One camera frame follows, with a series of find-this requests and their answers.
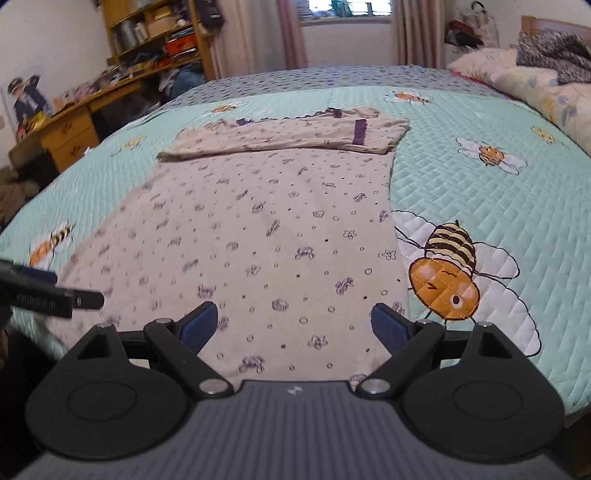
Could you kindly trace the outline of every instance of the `circular mount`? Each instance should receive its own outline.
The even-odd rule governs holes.
[[[517,461],[549,445],[564,420],[560,397],[531,363],[531,374],[522,375],[512,361],[500,361],[503,368],[460,362],[411,384],[402,407],[419,438],[447,455],[485,463]]]
[[[109,339],[114,327],[94,331],[86,349],[70,350],[31,394],[27,426],[40,444],[68,458],[136,455],[175,431],[187,410],[185,394],[170,377],[130,364],[121,343]]]

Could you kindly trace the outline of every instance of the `pink curtain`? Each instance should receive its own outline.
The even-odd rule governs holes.
[[[212,42],[218,78],[306,66],[293,0],[218,0],[224,26]]]
[[[396,65],[443,67],[443,0],[392,0]]]
[[[288,69],[307,67],[306,46],[294,0],[277,0],[277,10],[283,34],[285,63]]]

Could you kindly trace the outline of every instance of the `pillow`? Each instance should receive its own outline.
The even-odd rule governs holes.
[[[518,67],[516,50],[483,48],[448,69],[523,100],[591,155],[591,84],[558,85],[551,69]]]

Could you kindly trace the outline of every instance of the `orange box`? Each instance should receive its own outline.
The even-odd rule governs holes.
[[[195,43],[195,35],[186,35],[185,37],[171,40],[167,42],[164,47],[166,48],[168,55],[174,57],[185,50],[197,47],[197,44]]]

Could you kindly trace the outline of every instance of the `poster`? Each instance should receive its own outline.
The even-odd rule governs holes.
[[[43,93],[41,68],[18,72],[12,80],[0,86],[0,96],[16,138],[20,140],[34,128],[35,123],[53,114],[48,97]]]

